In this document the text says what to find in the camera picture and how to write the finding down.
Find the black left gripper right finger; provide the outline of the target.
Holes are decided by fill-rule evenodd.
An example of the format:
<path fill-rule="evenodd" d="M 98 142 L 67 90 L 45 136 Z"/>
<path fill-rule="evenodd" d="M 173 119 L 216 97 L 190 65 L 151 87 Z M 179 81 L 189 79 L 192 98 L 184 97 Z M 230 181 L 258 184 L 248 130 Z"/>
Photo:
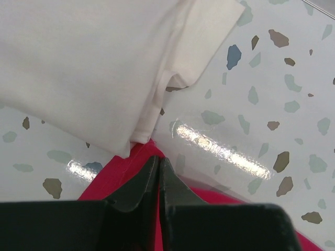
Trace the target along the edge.
<path fill-rule="evenodd" d="M 274 204 L 209 204 L 160 164 L 164 250 L 301 250 L 286 212 Z"/>

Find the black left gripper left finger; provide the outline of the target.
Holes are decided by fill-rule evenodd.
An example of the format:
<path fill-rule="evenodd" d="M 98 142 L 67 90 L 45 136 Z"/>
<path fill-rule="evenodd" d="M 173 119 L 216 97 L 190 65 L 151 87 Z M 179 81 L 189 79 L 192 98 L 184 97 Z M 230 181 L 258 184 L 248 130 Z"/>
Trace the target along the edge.
<path fill-rule="evenodd" d="M 1 250 L 154 250 L 159 157 L 102 200 L 1 204 Z"/>

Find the magenta t shirt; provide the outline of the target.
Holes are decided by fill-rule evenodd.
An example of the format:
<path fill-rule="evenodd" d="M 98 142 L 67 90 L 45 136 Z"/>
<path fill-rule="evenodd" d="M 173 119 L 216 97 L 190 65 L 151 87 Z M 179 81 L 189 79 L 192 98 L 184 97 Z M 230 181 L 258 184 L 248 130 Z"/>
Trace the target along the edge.
<path fill-rule="evenodd" d="M 79 197 L 79 200 L 104 199 L 135 176 L 145 162 L 154 155 L 165 157 L 165 155 L 156 147 L 156 143 L 153 140 L 150 140 L 146 144 L 137 143 L 130 151 L 128 158 L 123 159 L 119 156 L 114 156 L 85 189 Z M 244 203 L 236 198 L 224 195 L 221 192 L 204 190 L 195 187 L 191 187 L 191 190 L 210 204 Z M 322 250 L 308 238 L 298 232 L 296 233 L 302 250 Z M 154 239 L 154 250 L 163 250 L 161 224 L 158 216 L 156 219 L 156 232 Z"/>

